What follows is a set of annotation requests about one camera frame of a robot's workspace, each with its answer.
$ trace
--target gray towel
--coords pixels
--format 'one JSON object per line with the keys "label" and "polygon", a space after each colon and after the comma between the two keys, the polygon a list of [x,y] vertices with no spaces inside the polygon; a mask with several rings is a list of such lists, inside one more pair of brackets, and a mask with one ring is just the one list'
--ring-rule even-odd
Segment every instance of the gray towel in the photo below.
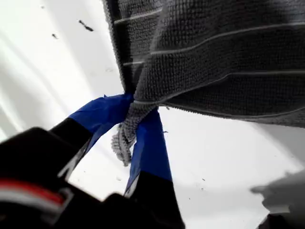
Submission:
{"label": "gray towel", "polygon": [[125,91],[125,165],[158,105],[305,127],[304,0],[104,0]]}

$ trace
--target white surface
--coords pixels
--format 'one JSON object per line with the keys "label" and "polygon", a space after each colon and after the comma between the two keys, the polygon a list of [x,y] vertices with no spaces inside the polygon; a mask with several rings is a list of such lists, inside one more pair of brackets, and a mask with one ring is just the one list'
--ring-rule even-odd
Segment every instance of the white surface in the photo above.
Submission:
{"label": "white surface", "polygon": [[[91,99],[122,93],[107,27],[99,0],[0,1],[0,140],[51,128]],[[267,210],[249,189],[304,168],[304,129],[160,114],[187,228],[255,228]],[[122,193],[128,178],[110,148],[115,131],[71,177],[99,199]]]}

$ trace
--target towel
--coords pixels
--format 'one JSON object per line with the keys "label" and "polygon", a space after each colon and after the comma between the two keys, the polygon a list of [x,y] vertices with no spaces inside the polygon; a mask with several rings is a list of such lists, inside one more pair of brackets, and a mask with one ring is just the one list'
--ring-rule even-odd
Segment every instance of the towel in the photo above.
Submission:
{"label": "towel", "polygon": [[304,0],[103,0],[126,92],[112,144],[127,165],[139,122],[166,105],[305,127]]}

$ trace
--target gray fabric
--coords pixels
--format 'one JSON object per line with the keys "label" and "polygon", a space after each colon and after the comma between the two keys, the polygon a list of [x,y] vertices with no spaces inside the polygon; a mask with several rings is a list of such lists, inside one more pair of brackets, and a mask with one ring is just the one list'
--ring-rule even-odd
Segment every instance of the gray fabric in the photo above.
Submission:
{"label": "gray fabric", "polygon": [[159,104],[305,126],[304,0],[104,2],[122,83],[135,98],[122,146]]}

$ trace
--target red stripe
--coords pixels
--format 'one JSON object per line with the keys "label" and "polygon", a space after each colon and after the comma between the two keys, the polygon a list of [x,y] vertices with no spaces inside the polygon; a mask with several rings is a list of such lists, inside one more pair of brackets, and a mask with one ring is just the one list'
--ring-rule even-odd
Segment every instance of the red stripe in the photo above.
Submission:
{"label": "red stripe", "polygon": [[27,191],[32,195],[39,196],[40,198],[47,199],[58,204],[62,204],[64,202],[64,198],[59,194],[53,193],[48,189],[24,181],[0,179],[0,189],[1,188],[13,188],[17,190]]}

